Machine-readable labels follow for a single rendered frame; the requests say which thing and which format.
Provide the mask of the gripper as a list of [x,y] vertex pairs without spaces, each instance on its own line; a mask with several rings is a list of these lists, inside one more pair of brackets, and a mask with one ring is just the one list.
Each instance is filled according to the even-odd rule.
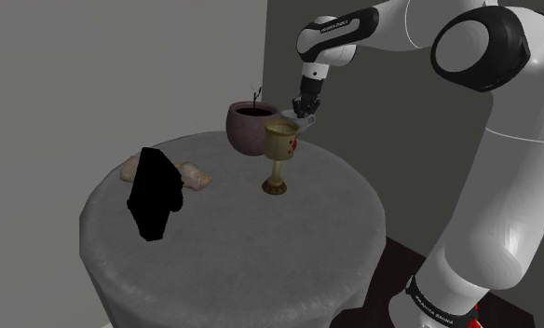
[[321,100],[318,98],[322,88],[322,80],[302,76],[300,83],[300,95],[292,100],[292,109],[297,118],[304,118],[306,115],[314,115],[320,107]]

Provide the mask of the white cup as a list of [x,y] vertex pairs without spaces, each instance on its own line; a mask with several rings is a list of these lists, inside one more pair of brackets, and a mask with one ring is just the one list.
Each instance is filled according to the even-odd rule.
[[316,122],[316,117],[314,115],[305,114],[304,117],[299,118],[293,110],[283,110],[280,112],[282,119],[287,119],[293,121],[298,127],[299,130],[297,134],[300,135],[312,126]]

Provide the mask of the golden goblet with red dots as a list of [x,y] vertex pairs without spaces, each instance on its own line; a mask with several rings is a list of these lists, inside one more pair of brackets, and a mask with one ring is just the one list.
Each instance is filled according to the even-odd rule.
[[293,157],[299,127],[288,119],[268,119],[264,122],[264,128],[265,157],[273,161],[273,167],[262,189],[270,195],[281,195],[287,191],[287,185],[280,176],[280,162]]

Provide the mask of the mauve plant pot with twig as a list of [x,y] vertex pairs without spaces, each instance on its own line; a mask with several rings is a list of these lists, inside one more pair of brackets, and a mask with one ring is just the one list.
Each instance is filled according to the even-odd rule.
[[272,104],[259,102],[262,88],[253,89],[250,101],[229,105],[225,131],[229,143],[245,156],[261,156],[265,152],[265,126],[268,119],[279,118],[279,109]]

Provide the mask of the beige lumpy object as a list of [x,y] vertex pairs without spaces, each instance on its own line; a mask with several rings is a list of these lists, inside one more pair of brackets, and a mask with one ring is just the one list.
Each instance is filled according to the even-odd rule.
[[[130,156],[121,166],[119,177],[122,181],[133,183],[140,161],[140,154]],[[212,181],[212,178],[200,167],[190,161],[174,163],[175,168],[182,175],[184,187],[199,191]]]

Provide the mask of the round grey table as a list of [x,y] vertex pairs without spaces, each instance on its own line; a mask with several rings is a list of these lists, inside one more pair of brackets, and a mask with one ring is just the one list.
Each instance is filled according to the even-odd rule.
[[144,240],[111,171],[79,218],[79,253],[113,328],[328,328],[359,308],[386,245],[383,206],[342,158],[299,141],[264,192],[272,163],[222,131],[162,143],[210,177],[184,191],[164,237]]

